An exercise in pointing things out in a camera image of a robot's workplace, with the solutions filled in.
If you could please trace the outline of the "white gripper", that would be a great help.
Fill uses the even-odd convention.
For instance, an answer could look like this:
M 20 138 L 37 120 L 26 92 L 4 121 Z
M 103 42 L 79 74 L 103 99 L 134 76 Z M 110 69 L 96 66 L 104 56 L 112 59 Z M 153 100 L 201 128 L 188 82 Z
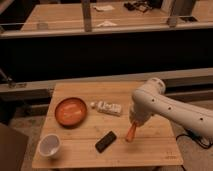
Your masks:
M 144 125 L 150 117 L 150 113 L 137 111 L 133 107 L 130 108 L 129 120 L 131 123 L 135 123 L 138 127 Z

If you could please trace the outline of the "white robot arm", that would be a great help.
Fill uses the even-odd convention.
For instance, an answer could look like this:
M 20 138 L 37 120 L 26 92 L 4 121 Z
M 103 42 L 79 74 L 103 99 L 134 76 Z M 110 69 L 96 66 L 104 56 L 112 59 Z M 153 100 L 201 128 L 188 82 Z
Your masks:
M 130 122 L 142 126 L 152 114 L 159 114 L 213 141 L 213 110 L 168 98 L 165 90 L 159 78 L 150 78 L 137 87 L 131 95 Z

